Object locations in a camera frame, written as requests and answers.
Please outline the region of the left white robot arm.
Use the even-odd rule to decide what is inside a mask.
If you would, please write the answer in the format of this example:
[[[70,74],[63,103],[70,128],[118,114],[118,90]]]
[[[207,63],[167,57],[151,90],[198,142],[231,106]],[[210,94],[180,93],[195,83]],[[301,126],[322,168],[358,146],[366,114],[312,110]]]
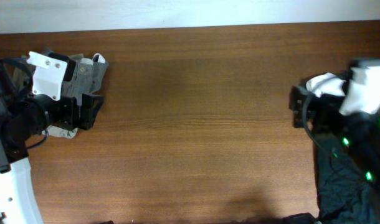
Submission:
[[[0,59],[0,223],[43,222],[29,150],[45,143],[53,126],[93,127],[104,102],[96,92],[107,67],[101,57]]]

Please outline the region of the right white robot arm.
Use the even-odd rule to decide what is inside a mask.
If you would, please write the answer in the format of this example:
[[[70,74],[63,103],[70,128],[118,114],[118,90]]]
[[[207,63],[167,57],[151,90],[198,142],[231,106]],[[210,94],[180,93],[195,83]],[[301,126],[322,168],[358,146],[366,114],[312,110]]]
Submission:
[[[377,112],[340,113],[344,96],[323,93],[316,96],[305,86],[290,92],[289,109],[293,127],[303,128],[308,137],[340,164],[351,167],[358,180],[366,182],[380,198],[380,107]]]

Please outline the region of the grey cargo shorts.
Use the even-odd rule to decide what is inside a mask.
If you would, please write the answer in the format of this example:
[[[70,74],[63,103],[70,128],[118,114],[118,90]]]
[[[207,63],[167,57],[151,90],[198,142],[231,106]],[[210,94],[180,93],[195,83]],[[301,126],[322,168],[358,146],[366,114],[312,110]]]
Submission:
[[[57,53],[51,49],[45,49],[41,54],[47,55],[50,52]],[[102,54],[95,54],[91,57],[86,57],[84,54],[66,56],[76,62],[76,67],[71,80],[69,82],[65,80],[63,81],[61,98],[63,96],[69,98],[75,97],[77,99],[78,105],[81,105],[83,93],[94,95],[101,89],[102,81],[105,77],[109,64]]]

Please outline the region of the beige shorts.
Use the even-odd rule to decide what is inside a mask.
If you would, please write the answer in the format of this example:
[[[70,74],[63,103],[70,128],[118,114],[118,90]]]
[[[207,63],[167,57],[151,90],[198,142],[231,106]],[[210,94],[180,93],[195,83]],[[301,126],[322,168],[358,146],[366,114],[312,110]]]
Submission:
[[[24,88],[25,81],[29,81],[29,78],[27,77],[27,75],[25,75],[22,70],[15,68],[12,75],[13,85],[19,90],[22,90]],[[50,125],[47,128],[47,130],[50,136],[57,137],[57,138],[66,138],[66,139],[72,139],[78,133],[78,128],[75,128],[74,130],[69,131],[69,130],[62,129],[53,125]]]

